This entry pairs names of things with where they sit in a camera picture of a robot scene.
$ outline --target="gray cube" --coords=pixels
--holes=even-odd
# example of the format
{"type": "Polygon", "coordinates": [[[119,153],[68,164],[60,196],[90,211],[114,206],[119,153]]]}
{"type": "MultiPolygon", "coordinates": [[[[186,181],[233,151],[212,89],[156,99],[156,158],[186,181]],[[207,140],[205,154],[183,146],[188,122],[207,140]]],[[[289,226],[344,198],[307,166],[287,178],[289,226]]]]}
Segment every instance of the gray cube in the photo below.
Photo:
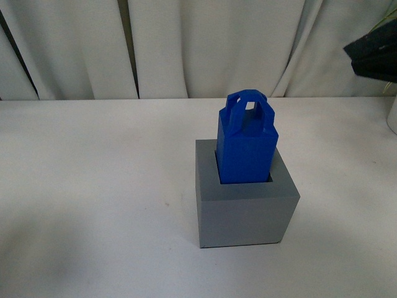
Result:
{"type": "Polygon", "coordinates": [[[278,243],[300,195],[276,149],[266,183],[221,184],[216,140],[196,140],[200,247],[278,243]]]}

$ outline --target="white curtain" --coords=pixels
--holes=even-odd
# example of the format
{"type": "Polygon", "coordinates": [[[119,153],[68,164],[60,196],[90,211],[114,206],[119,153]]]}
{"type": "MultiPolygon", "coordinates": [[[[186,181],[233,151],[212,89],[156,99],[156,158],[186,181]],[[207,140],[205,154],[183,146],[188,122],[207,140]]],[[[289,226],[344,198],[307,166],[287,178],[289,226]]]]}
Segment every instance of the white curtain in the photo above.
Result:
{"type": "Polygon", "coordinates": [[[342,48],[395,0],[128,0],[133,55],[121,2],[0,0],[38,93],[2,31],[0,98],[382,95],[385,82],[357,77],[342,48]]]}

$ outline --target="handle loop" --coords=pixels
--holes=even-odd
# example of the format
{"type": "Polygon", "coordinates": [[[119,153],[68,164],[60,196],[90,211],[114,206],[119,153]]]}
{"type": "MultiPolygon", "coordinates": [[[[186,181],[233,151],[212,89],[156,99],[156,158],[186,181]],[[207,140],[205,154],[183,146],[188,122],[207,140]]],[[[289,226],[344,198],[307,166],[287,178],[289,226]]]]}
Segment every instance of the handle loop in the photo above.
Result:
{"type": "Polygon", "coordinates": [[[249,102],[255,102],[254,115],[261,118],[261,131],[265,132],[267,128],[273,127],[274,110],[267,103],[266,96],[258,90],[247,89],[230,94],[226,100],[223,111],[228,128],[225,134],[232,136],[241,131],[249,102]]]}

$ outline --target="blue plastic piece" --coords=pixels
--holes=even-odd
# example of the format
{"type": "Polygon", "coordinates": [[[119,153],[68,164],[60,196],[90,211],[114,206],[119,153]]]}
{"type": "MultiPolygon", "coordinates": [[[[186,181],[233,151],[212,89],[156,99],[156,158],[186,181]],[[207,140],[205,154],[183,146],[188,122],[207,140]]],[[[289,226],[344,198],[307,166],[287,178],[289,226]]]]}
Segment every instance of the blue plastic piece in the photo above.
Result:
{"type": "Polygon", "coordinates": [[[279,135],[274,110],[258,90],[230,94],[219,111],[216,160],[222,184],[270,181],[279,135]],[[255,102],[246,110],[247,103],[255,102]]]}

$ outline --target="black object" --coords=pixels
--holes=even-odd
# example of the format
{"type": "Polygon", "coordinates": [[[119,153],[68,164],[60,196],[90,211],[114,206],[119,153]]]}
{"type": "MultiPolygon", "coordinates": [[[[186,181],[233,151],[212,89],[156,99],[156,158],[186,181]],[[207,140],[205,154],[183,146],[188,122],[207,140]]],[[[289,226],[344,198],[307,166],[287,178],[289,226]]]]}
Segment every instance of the black object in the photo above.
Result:
{"type": "Polygon", "coordinates": [[[397,83],[397,20],[344,47],[358,76],[397,83]]]}

